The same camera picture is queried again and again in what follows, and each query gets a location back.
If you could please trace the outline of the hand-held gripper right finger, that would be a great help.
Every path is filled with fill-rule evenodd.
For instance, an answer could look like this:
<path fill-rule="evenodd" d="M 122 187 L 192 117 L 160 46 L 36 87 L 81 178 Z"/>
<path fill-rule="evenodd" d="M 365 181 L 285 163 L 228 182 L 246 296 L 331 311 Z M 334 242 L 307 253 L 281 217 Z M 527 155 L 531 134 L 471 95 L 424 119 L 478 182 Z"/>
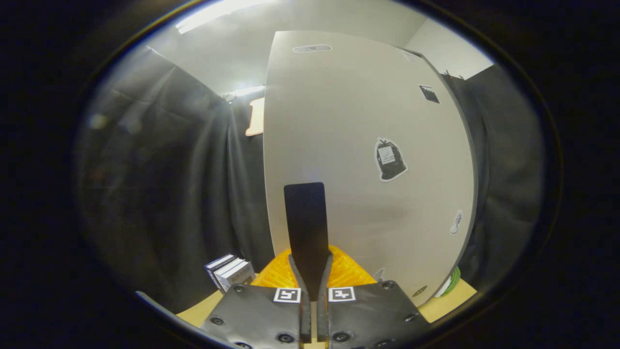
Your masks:
<path fill-rule="evenodd" d="M 393 280 L 375 280 L 352 257 L 330 246 L 317 299 L 317 338 L 328 349 L 403 349 L 430 324 Z"/>

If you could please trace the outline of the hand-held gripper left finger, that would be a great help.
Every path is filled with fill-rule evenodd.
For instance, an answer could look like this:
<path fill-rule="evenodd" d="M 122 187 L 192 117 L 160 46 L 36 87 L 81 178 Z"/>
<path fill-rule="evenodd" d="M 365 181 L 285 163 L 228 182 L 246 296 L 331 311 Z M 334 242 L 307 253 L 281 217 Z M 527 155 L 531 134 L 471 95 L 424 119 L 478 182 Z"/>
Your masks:
<path fill-rule="evenodd" d="M 292 251 L 251 282 L 231 285 L 200 329 L 242 349 L 302 349 L 311 342 L 310 297 Z"/>

